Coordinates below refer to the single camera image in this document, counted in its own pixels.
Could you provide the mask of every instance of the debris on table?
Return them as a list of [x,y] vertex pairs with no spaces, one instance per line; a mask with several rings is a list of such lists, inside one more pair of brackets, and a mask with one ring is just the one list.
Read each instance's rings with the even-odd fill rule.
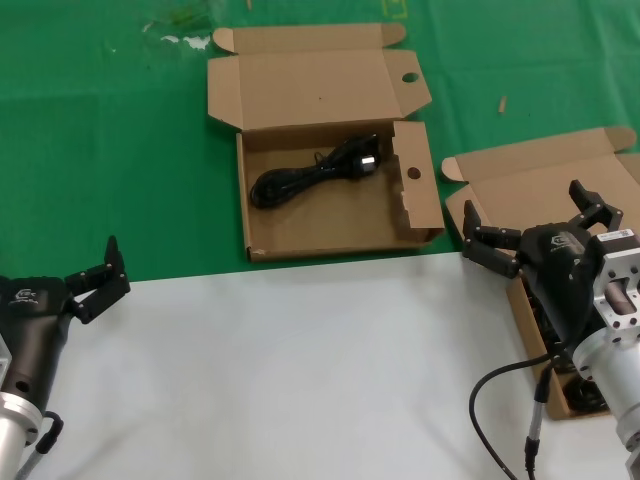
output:
[[503,114],[506,108],[507,108],[507,97],[503,96],[500,99],[500,106],[498,107],[498,113]]

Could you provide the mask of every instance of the box lid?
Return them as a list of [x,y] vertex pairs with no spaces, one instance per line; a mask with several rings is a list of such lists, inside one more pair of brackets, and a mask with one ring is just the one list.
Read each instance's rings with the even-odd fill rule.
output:
[[640,157],[616,154],[635,140],[627,127],[596,128],[447,158],[445,178],[468,182],[447,208],[459,232],[466,200],[486,225],[522,230],[563,222],[577,213],[568,191],[578,179],[624,212],[623,226],[640,229]]
[[217,29],[209,115],[244,131],[399,120],[431,101],[400,24]]

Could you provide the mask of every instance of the open cardboard box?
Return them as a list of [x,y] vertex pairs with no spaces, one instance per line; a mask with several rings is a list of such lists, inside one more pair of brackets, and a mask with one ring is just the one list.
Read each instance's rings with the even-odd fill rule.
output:
[[[208,65],[209,115],[238,127],[245,247],[252,261],[420,248],[444,230],[424,124],[400,121],[431,101],[414,52],[383,47],[401,24],[219,28],[236,55]],[[259,210],[265,171],[304,167],[364,133],[381,138],[379,171],[332,180]]]
[[[525,230],[568,221],[578,213],[568,193],[571,180],[578,179],[622,210],[621,228],[640,231],[640,154],[618,153],[635,141],[630,128],[596,128],[447,158],[443,175],[468,183],[447,199],[447,210],[461,236],[466,200],[487,226]],[[604,228],[597,225],[591,231],[602,233]],[[521,279],[511,283],[507,295],[529,358],[546,353]],[[534,367],[536,380],[543,367]],[[562,393],[567,380],[553,375],[547,404],[553,419],[585,416],[569,409]]]

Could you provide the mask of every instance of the box flap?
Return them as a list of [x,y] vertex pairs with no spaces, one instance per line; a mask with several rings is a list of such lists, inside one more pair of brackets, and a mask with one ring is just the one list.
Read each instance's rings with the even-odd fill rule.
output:
[[380,49],[401,42],[401,23],[363,23],[296,27],[218,28],[215,44],[231,53],[292,53],[320,50]]
[[[523,230],[564,222],[578,213],[568,193],[569,184],[577,179],[624,212],[623,228],[640,229],[640,155],[614,154],[631,146],[633,140],[631,129],[614,127],[498,147],[491,149],[501,151],[495,158],[511,160],[498,172],[490,171],[494,166],[487,150],[466,154],[467,159],[489,164],[489,171],[476,167],[465,170],[462,162],[455,161],[459,158],[449,161],[443,174],[450,179],[473,180],[447,199],[447,208],[459,232],[466,200],[473,201],[488,226]],[[517,168],[516,162],[529,168]],[[601,226],[592,230],[600,231]]]
[[393,151],[398,157],[402,203],[411,229],[444,228],[427,132],[422,122],[395,122]]
[[442,174],[451,181],[474,183],[611,154],[631,147],[635,141],[635,132],[627,127],[583,130],[446,158]]
[[209,60],[209,115],[244,131],[400,120],[430,100],[411,51],[333,50]]
[[640,183],[640,153],[624,153],[616,157],[634,180]]

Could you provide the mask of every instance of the cable connector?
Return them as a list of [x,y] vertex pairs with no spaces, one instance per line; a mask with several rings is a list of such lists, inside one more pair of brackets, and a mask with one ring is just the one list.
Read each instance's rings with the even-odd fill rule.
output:
[[531,424],[529,425],[529,435],[524,444],[524,467],[532,476],[536,469],[536,456],[540,448],[540,430],[542,429],[542,410],[549,401],[549,393],[551,392],[551,375],[556,359],[552,359],[549,364],[544,367],[536,385],[536,392],[533,396],[533,414],[531,415]]
[[540,448],[540,439],[534,440],[527,437],[524,444],[524,468],[527,472],[533,472],[536,469],[536,456]]
[[541,404],[545,404],[549,401],[549,394],[551,392],[551,374],[553,373],[555,361],[552,360],[540,374],[540,380],[536,385],[536,392],[533,399]]

